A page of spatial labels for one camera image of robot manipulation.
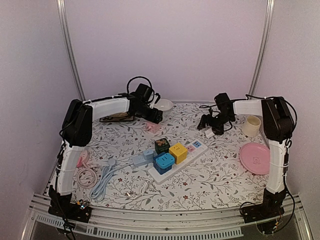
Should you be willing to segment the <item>pink cube plug adapter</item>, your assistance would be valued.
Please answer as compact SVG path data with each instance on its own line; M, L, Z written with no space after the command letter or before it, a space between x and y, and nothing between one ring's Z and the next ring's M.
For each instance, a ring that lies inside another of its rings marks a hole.
M156 134L161 128L161 125L158 123L153 123L150 121L146 122L146 130L150 133Z

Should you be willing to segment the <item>white long power strip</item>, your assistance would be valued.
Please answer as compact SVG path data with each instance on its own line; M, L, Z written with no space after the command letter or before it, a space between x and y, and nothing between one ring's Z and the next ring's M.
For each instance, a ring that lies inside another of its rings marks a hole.
M160 174L154 166L148 170L148 174L153 178L156 184L163 184L166 180L168 180L173 175L177 174L179 171L186 168L196 159L201 158L209 149L200 140L194 140L191 143L184 146L184 148L187 150L186 158L178 164L174 163L171 166L171 169L169 169L165 173Z

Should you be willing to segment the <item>yellow cube plug adapter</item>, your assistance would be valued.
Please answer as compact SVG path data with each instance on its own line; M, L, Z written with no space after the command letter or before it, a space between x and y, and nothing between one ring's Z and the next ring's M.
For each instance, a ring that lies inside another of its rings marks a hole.
M188 150L178 142L169 148L169 153L174 157L175 164L178 165L187 158Z

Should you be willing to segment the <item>light blue cube adapter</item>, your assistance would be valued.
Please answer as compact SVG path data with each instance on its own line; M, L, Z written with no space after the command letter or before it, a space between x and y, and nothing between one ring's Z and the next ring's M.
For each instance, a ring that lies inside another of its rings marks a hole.
M160 175L170 171L174 163L175 158L166 152L162 152L153 159L153 167Z

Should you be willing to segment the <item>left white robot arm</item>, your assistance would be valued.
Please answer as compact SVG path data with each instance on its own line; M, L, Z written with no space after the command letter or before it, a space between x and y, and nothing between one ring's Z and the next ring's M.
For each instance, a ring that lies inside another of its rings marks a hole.
M93 122L103 117L128 113L158 124L163 120L163 112L154 105L160 98L160 94L152 87L141 83L133 92L71 101L59 132L62 144L55 168L57 179L49 189L50 198L56 201L54 207L63 217L70 217L75 211L70 202L73 176L81 152L92 139Z

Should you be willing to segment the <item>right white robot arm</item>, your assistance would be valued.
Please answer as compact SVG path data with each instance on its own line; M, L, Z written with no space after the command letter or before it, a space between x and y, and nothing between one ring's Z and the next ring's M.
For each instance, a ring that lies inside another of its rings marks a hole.
M263 197L267 194L286 194L286 173L289 166L289 148L291 137L296 128L298 117L293 118L290 112L293 106L282 96L256 97L246 95L246 98L230 99L227 93L220 93L214 98L218 114L213 111L201 116L198 130L211 128L214 135L225 133L225 124L236 121L236 115L259 117L262 120L263 131L268 140L270 150L269 179Z

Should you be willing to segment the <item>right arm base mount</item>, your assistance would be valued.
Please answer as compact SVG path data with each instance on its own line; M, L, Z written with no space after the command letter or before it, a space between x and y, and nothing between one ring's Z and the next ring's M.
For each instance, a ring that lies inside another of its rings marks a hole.
M239 213L246 224L272 219L270 221L264 221L257 224L257 229L260 233L263 235L272 235L278 229L285 211L281 204L279 205L276 203L270 207L268 203L255 204L253 202L246 201L239 207Z

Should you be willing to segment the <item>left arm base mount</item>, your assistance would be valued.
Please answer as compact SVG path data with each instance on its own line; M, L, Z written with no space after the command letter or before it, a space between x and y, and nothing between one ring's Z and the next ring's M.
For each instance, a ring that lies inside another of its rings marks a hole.
M48 213L57 217L64 217L67 220L88 223L92 208L86 202L72 203L69 198L63 196L51 199Z

